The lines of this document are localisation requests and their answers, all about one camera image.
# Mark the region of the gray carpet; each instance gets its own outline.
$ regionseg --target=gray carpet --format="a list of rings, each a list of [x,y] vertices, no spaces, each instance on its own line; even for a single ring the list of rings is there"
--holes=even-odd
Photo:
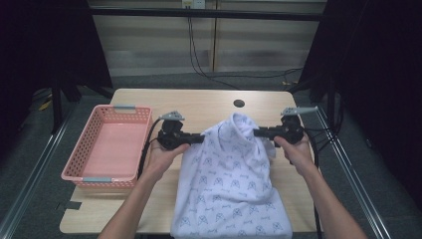
[[[279,75],[280,72],[256,73],[257,76]],[[297,80],[295,74],[277,78],[233,78],[222,77],[216,80],[229,83],[241,90],[282,91]],[[114,88],[150,88],[150,89],[219,89],[234,90],[215,81],[211,81],[196,74],[162,75],[149,77],[122,77],[113,79]],[[18,224],[13,238],[96,238],[97,235],[65,235],[60,232],[59,224],[63,211],[58,210],[59,203],[66,203],[73,192],[74,185],[63,181],[60,174],[72,152],[79,135],[93,109],[98,104],[108,104],[109,100],[96,93],[81,89],[83,97],[77,104],[64,100],[65,112],[75,107],[71,115],[66,132],[54,151],[40,183],[32,195],[31,202]],[[298,106],[314,106],[309,100],[309,93],[294,94]],[[44,146],[50,138],[52,129],[52,108],[39,112],[38,106],[44,99],[33,102],[31,113],[27,118],[16,140],[15,146],[10,148],[7,162],[0,169],[0,215],[3,218],[20,189],[24,186],[28,175],[37,163]],[[306,127],[320,127],[315,115],[303,116]],[[318,146],[326,141],[324,134],[314,134]],[[422,235],[422,215],[415,207],[403,187],[391,176],[385,168],[376,150],[365,143],[365,135],[353,118],[345,111],[344,122],[339,135],[345,151],[353,163],[366,191],[375,207],[382,216],[392,238],[420,238]],[[320,168],[335,194],[344,206],[361,224],[369,238],[376,238],[366,215],[354,195],[343,170],[331,146],[325,147],[319,154]],[[162,238],[162,236],[148,236],[148,238]],[[317,238],[314,233],[295,233],[294,238]]]

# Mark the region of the basket handle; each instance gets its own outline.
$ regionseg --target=basket handle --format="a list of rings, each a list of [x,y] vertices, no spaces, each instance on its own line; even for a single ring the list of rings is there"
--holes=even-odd
[[[136,109],[135,105],[124,105],[124,104],[114,105],[113,107],[116,110],[135,110]]]
[[[82,182],[103,182],[112,183],[111,177],[84,177]]]

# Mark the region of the person's left hand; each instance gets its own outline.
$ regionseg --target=person's left hand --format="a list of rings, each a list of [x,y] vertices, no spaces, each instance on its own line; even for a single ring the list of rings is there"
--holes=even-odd
[[[154,140],[150,145],[150,156],[143,174],[150,175],[155,181],[161,179],[164,172],[170,167],[174,158],[189,148],[188,143],[181,144],[173,150],[167,150]]]

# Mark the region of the wall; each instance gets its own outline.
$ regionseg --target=wall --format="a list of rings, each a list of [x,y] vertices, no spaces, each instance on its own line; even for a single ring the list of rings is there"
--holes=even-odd
[[[180,8],[180,0],[104,1],[92,6]],[[206,1],[207,9],[321,13],[324,1]],[[95,16],[115,76],[193,72],[186,18]],[[316,22],[192,19],[204,72],[286,70],[305,64]]]

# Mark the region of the wire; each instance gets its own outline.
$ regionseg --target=wire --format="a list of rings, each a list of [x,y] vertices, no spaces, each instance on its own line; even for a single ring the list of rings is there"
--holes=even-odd
[[[146,159],[146,155],[148,154],[148,150],[149,150],[149,146],[151,145],[151,143],[154,141],[151,140],[151,135],[152,132],[155,129],[155,126],[159,123],[161,119],[157,119],[151,126],[151,128],[149,129],[149,133],[148,133],[148,137],[146,138],[145,141],[145,145],[143,146],[143,150],[142,150],[142,155],[140,157],[140,163],[139,163],[139,168],[137,170],[137,178],[140,177],[140,175],[142,174],[143,171],[143,167],[145,166],[145,159]]]
[[[331,130],[331,137],[316,151],[317,152],[321,152],[329,143],[333,142],[334,140],[336,140],[338,138],[338,135],[340,133],[341,130],[341,126],[342,126],[342,122],[344,120],[344,100],[343,98],[340,96],[340,105],[338,108],[338,113],[337,113],[337,117],[336,117],[336,123],[334,124],[334,127],[326,127],[326,128],[305,128],[305,130],[307,131],[319,131],[319,134],[315,135],[315,137],[317,137],[318,135],[320,135],[322,132],[327,131],[327,130]],[[316,144],[320,144],[322,143],[324,140],[321,140],[319,142],[317,142]]]
[[[205,78],[207,78],[208,80],[210,80],[210,81],[212,81],[212,82],[217,82],[217,83],[223,84],[223,85],[225,85],[225,86],[228,86],[228,87],[230,87],[230,88],[233,88],[233,89],[236,89],[236,90],[241,90],[240,88],[235,87],[235,86],[233,86],[233,85],[231,85],[231,84],[228,84],[228,83],[225,83],[225,82],[222,82],[222,81],[218,81],[218,80],[212,79],[211,77],[207,76],[207,75],[204,73],[204,71],[202,71],[201,65],[199,64],[198,56],[196,55],[195,41],[194,41],[194,38],[193,38],[192,19],[189,17],[189,18],[187,19],[187,21],[188,21],[188,25],[189,25],[189,55],[190,55],[190,63],[191,63],[191,65],[192,65],[193,70],[194,70],[194,71],[195,71],[195,72],[196,72],[199,76],[205,77]],[[195,56],[195,59],[196,59],[196,64],[197,64],[197,67],[198,67],[198,69],[199,69],[199,71],[200,71],[200,72],[198,72],[198,70],[197,70],[197,69],[196,69],[196,67],[195,67],[195,64],[193,63],[193,58],[192,58],[192,48],[193,48],[193,53],[194,53],[194,56]]]
[[[326,131],[319,131],[316,135],[314,135],[313,136],[313,138],[317,138],[318,136],[320,136],[320,135],[322,135],[322,134],[324,134]]]
[[[300,71],[303,68],[294,68],[294,69],[288,69],[284,71],[281,74],[271,75],[271,76],[251,76],[251,75],[218,75],[218,76],[210,76],[207,75],[201,68],[201,65],[199,64],[198,56],[196,54],[196,46],[195,46],[195,40],[193,37],[193,25],[192,25],[192,18],[188,18],[188,26],[189,26],[189,55],[190,55],[190,63],[192,65],[193,70],[201,77],[205,77],[210,81],[217,82],[223,85],[226,85],[228,87],[234,88],[236,90],[240,90],[238,87],[233,86],[231,84],[218,81],[217,78],[256,78],[256,79],[270,79],[270,78],[284,78],[285,86],[289,83],[288,79],[286,78],[287,75],[292,74],[294,72]]]
[[[310,132],[306,129],[305,129],[305,133],[307,135],[310,135]],[[315,139],[311,136],[310,136],[310,144],[311,144],[311,148],[313,149],[313,152],[314,152],[314,164],[315,164],[316,168],[319,168],[319,157],[318,157],[318,151],[317,151],[317,144],[315,142]],[[314,216],[315,216],[315,219],[316,219],[317,238],[321,239],[322,238],[322,232],[320,230],[319,214],[317,213],[317,208],[316,208],[315,205],[314,205]]]

